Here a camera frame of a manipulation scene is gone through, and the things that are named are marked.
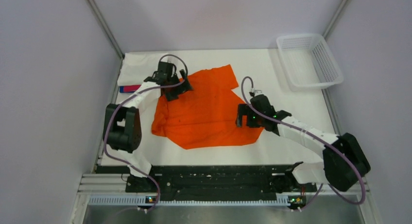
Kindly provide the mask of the orange t-shirt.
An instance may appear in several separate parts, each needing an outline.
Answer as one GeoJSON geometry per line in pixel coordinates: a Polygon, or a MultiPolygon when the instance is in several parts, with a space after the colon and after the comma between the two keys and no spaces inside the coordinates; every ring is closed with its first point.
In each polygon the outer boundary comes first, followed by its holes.
{"type": "Polygon", "coordinates": [[[155,136],[170,139],[183,149],[243,146],[255,143],[263,128],[237,127],[239,86],[230,65],[203,69],[188,76],[192,91],[177,100],[160,97],[151,126],[155,136]]]}

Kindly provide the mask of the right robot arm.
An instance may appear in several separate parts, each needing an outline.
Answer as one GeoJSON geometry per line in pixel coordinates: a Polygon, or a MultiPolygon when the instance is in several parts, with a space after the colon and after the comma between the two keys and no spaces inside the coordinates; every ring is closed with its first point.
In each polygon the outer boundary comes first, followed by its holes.
{"type": "Polygon", "coordinates": [[[299,121],[285,110],[275,111],[263,94],[252,97],[250,103],[238,105],[236,125],[262,127],[298,143],[322,159],[315,163],[297,162],[290,168],[285,185],[291,191],[298,191],[308,183],[326,183],[338,191],[348,191],[359,177],[371,170],[354,135],[326,133],[299,121]]]}

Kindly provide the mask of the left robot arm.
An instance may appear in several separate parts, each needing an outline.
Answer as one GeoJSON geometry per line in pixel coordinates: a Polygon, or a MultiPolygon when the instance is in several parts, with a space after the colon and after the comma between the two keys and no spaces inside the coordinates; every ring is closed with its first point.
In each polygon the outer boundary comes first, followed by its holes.
{"type": "Polygon", "coordinates": [[[148,104],[159,98],[177,100],[178,96],[192,91],[188,80],[188,67],[177,70],[174,63],[159,61],[157,70],[146,77],[140,87],[119,104],[110,103],[105,108],[103,129],[103,153],[110,159],[127,166],[130,175],[137,179],[143,191],[160,193],[160,185],[150,175],[151,163],[145,157],[135,157],[134,153],[142,141],[140,115],[148,104]]]}

